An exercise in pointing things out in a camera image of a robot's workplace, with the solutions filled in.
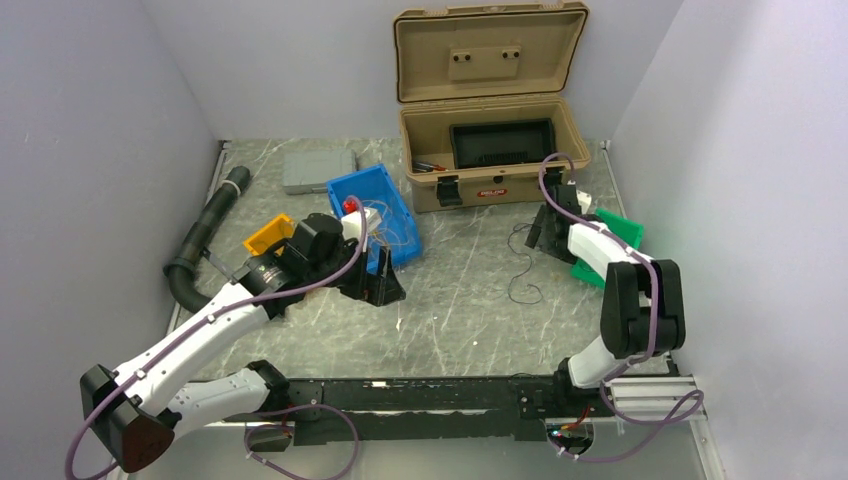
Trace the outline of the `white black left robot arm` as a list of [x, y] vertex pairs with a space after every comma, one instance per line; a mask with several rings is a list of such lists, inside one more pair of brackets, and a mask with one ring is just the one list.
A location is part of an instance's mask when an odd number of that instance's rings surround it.
[[153, 347], [113, 369], [87, 371], [80, 379], [86, 426], [116, 466], [138, 472], [195, 429], [238, 414], [272, 420], [291, 406], [289, 380], [266, 360], [215, 381], [193, 380], [224, 348], [317, 288], [335, 288], [373, 306], [404, 299], [389, 247], [379, 246], [376, 270], [368, 270], [368, 249], [381, 222], [374, 207], [356, 207], [342, 218], [309, 215], [250, 257]]

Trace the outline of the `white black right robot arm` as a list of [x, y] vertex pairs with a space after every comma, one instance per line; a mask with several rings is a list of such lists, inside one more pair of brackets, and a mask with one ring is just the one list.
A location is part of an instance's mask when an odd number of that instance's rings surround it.
[[574, 415], [588, 404], [589, 388], [683, 346], [680, 269], [640, 253], [599, 217], [584, 215], [575, 186], [549, 185], [544, 196], [525, 245], [568, 264], [584, 262], [604, 282], [600, 334], [561, 364], [568, 377], [550, 391], [555, 409]]

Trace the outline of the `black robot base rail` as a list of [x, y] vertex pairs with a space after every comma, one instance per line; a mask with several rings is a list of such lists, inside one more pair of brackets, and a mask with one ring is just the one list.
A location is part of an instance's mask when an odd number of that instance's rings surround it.
[[582, 427], [613, 414], [596, 388], [578, 389], [565, 374], [293, 379], [283, 414], [276, 401], [227, 421], [285, 421], [297, 446], [348, 440], [507, 437], [543, 441], [548, 430]]

